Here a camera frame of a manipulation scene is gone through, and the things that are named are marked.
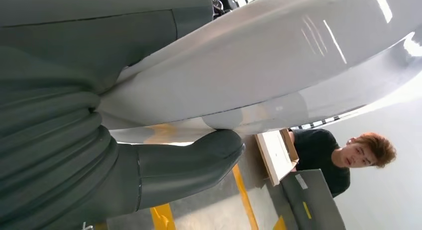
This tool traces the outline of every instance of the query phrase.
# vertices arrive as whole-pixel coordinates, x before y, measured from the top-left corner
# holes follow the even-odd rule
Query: wooden frame
[[[294,169],[299,161],[289,131],[282,129],[266,132],[255,135],[255,138],[270,181],[273,186],[276,186],[280,184],[284,176]]]

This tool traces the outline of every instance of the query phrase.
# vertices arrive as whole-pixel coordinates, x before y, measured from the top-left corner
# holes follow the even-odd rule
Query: yellow floor marking
[[[304,203],[304,208],[305,208],[306,214],[308,215],[308,218],[312,219],[312,216],[311,216],[311,213],[309,212],[307,204],[305,202],[303,202],[303,203]]]
[[[243,207],[245,208],[246,214],[248,215],[251,229],[259,230],[258,223],[256,222],[255,215],[253,214],[252,206],[248,198],[248,193],[246,191],[245,185],[243,184],[243,179],[240,175],[240,169],[237,164],[233,167],[233,175],[234,179],[236,180],[237,188],[240,192],[240,197],[242,198]]]
[[[176,230],[170,204],[150,208],[155,230]]]
[[[95,230],[108,230],[107,223],[95,224]]]
[[[274,225],[273,230],[287,230],[286,224],[284,223],[284,219],[282,216],[278,218],[278,221]]]

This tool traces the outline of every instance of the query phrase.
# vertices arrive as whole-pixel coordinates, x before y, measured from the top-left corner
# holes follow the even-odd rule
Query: white shark sculpture
[[[117,141],[256,134],[367,105],[422,70],[421,0],[255,0],[122,71]]]

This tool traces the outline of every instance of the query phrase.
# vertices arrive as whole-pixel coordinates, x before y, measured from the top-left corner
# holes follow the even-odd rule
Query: black t-shirt
[[[299,163],[297,170],[321,169],[333,197],[350,186],[349,168],[339,168],[331,160],[331,154],[339,146],[334,136],[325,129],[292,130]]]

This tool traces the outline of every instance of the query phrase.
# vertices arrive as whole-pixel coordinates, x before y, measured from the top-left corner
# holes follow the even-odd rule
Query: concrete floor
[[[288,230],[297,226],[280,187],[268,179],[255,138],[244,139],[246,151],[238,166],[258,229],[272,230],[283,217]],[[170,203],[177,230],[248,230],[250,223],[233,172],[219,184],[193,196]],[[109,230],[153,230],[149,209],[107,221]]]

